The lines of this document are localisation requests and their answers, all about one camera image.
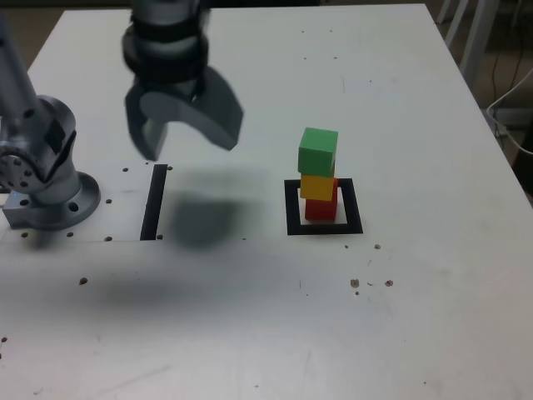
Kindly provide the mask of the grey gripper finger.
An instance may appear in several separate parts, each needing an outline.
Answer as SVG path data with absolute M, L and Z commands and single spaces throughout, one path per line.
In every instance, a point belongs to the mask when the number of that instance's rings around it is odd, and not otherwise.
M 144 88 L 133 84 L 125 97 L 127 126 L 130 138 L 138 152 L 149 161 L 157 161 L 167 136 L 167 125 L 148 117 L 141 110 Z
M 243 109 L 226 79 L 206 67 L 197 80 L 197 93 L 184 101 L 164 92 L 146 92 L 141 110 L 158 122 L 184 123 L 197 130 L 210 143 L 232 150 L 238 143 Z

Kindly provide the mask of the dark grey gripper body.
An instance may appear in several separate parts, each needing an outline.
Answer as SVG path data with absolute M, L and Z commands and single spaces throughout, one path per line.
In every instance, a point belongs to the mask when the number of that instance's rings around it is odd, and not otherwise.
M 175 83 L 157 83 L 136 77 L 134 83 L 144 92 L 161 92 L 184 101 L 192 101 L 197 93 L 197 81 L 185 81 Z

